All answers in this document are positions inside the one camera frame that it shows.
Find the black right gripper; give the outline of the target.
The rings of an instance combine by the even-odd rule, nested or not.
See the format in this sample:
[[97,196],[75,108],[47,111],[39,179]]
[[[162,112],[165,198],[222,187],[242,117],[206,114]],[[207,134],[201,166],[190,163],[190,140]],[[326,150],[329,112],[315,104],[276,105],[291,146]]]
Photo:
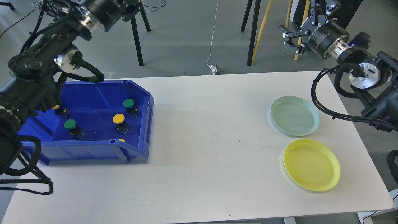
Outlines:
[[282,37],[293,39],[301,37],[302,44],[296,45],[291,41],[284,41],[283,45],[296,55],[302,55],[309,48],[322,59],[337,58],[334,50],[341,43],[346,43],[349,33],[333,19],[330,14],[341,4],[337,0],[308,0],[309,12],[303,20],[300,31],[290,31],[286,26],[279,25]]

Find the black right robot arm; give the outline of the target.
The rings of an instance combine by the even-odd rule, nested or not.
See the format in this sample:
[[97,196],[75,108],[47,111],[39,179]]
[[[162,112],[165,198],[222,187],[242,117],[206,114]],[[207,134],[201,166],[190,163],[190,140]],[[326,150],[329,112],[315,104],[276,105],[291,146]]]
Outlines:
[[[337,66],[323,69],[311,87],[311,98],[320,111],[353,122],[368,123],[382,131],[397,131],[397,60],[380,51],[372,56],[370,36],[360,32],[349,40],[346,28],[360,6],[360,0],[300,0],[302,23],[291,31],[280,25],[284,46],[301,55],[312,50],[322,59],[334,57]],[[340,114],[326,108],[316,96],[316,86],[327,73],[335,74],[334,88],[342,96],[357,98],[364,105],[361,116]]]

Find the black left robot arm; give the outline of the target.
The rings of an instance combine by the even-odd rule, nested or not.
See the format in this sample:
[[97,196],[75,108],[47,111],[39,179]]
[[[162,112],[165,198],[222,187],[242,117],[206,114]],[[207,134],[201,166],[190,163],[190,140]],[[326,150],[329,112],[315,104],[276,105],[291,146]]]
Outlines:
[[67,78],[100,83],[102,72],[82,58],[74,49],[77,37],[91,40],[98,28],[109,31],[118,20],[135,21],[138,12],[145,14],[140,0],[43,0],[41,14],[54,11],[54,23],[34,32],[20,53],[8,62],[10,79],[1,88],[1,190],[17,190],[5,184],[47,184],[49,190],[22,191],[39,195],[53,194],[53,182],[38,167],[41,141],[34,136],[20,136],[21,127],[37,111],[46,112],[61,105],[59,94]]

